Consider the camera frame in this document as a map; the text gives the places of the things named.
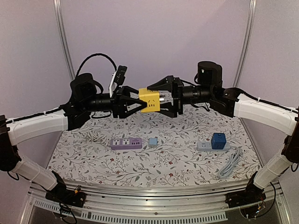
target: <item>white wall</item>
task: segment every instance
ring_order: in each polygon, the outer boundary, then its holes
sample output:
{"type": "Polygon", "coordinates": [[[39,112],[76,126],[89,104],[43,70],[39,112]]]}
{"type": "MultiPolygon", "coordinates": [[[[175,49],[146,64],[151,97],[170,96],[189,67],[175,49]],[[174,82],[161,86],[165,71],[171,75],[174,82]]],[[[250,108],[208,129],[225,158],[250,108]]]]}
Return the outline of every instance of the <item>white wall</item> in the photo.
{"type": "MultiPolygon", "coordinates": [[[[128,66],[126,85],[146,87],[167,75],[192,81],[197,63],[223,66],[224,86],[233,83],[246,29],[249,1],[63,0],[66,36],[75,70],[101,52],[128,66]]],[[[107,90],[113,72],[104,58],[91,72],[107,90]]]]}
{"type": "MultiPolygon", "coordinates": [[[[24,116],[50,110],[70,97],[69,75],[61,49],[53,1],[0,2],[0,114],[24,116]]],[[[59,134],[19,145],[46,166],[59,134]]],[[[29,182],[0,172],[0,223],[16,224],[29,182]]]]}
{"type": "MultiPolygon", "coordinates": [[[[248,93],[286,106],[299,105],[299,2],[257,1],[249,51],[239,87],[248,93]]],[[[285,135],[247,121],[265,162],[283,146],[285,135]]],[[[299,223],[299,171],[280,177],[294,219],[299,223]]]]}

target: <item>light blue cube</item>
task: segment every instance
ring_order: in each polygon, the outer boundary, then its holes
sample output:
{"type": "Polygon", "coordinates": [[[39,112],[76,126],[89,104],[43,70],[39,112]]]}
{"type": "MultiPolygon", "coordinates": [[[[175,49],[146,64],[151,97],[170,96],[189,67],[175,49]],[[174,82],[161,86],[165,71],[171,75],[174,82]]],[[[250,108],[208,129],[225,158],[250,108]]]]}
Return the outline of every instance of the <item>light blue cube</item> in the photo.
{"type": "Polygon", "coordinates": [[[158,138],[150,138],[149,139],[149,147],[154,148],[158,145],[158,138]]]}

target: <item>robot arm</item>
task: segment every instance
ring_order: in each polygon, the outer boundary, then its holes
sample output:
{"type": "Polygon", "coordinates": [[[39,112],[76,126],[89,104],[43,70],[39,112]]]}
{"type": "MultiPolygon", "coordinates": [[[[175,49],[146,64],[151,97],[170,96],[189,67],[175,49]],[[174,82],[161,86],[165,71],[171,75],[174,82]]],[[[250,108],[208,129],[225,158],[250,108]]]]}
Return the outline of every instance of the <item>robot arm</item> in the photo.
{"type": "Polygon", "coordinates": [[[229,207],[236,207],[265,199],[263,189],[293,163],[299,162],[298,109],[255,98],[238,88],[222,88],[222,67],[213,62],[199,62],[194,81],[198,85],[167,76],[149,86],[152,91],[171,92],[173,102],[161,104],[158,112],[176,117],[183,114],[183,105],[207,102],[223,115],[254,120],[287,135],[284,148],[252,175],[245,190],[227,194],[226,202],[229,207]]]}
{"type": "Polygon", "coordinates": [[[131,93],[138,91],[121,86],[126,72],[125,66],[119,66],[112,82],[115,84],[112,94],[102,93],[103,87],[90,73],[84,73],[71,82],[72,95],[68,103],[51,111],[30,116],[6,119],[0,116],[0,170],[14,172],[25,179],[35,182],[47,190],[46,198],[78,207],[83,207],[85,194],[67,190],[62,178],[55,172],[44,169],[26,156],[19,154],[17,145],[28,139],[47,133],[70,131],[80,128],[90,119],[92,112],[111,112],[115,118],[126,118],[146,107],[146,103],[131,98],[131,93]],[[139,104],[128,110],[127,106],[139,104]]]}

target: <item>floral tablecloth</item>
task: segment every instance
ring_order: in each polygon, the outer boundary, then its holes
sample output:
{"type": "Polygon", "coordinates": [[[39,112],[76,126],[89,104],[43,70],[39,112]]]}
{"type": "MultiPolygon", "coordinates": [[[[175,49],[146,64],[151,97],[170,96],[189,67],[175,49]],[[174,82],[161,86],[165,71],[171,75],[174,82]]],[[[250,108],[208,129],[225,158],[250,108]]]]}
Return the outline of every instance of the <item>floral tablecloth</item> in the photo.
{"type": "Polygon", "coordinates": [[[80,129],[63,132],[48,169],[63,178],[121,186],[155,187],[202,185],[248,179],[260,168],[250,140],[237,118],[213,110],[185,106],[184,114],[168,118],[159,113],[136,113],[127,119],[91,119],[80,129]],[[214,132],[225,133],[231,149],[198,152],[198,141],[214,132]],[[140,137],[142,149],[111,150],[112,138],[140,137]],[[158,138],[156,148],[149,138],[158,138]],[[218,177],[237,148],[242,154],[229,178],[218,177]]]}

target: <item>small cube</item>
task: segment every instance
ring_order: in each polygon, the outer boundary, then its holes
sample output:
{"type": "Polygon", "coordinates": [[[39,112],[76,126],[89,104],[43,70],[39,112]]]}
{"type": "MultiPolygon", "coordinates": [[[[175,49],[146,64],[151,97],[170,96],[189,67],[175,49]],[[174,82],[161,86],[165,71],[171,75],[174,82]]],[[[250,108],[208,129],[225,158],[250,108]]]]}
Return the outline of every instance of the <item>small cube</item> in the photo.
{"type": "Polygon", "coordinates": [[[224,133],[214,133],[212,140],[211,140],[211,145],[212,149],[223,149],[226,144],[226,138],[224,133]]]}
{"type": "Polygon", "coordinates": [[[149,147],[154,148],[158,145],[158,138],[150,138],[149,139],[149,147]]]}

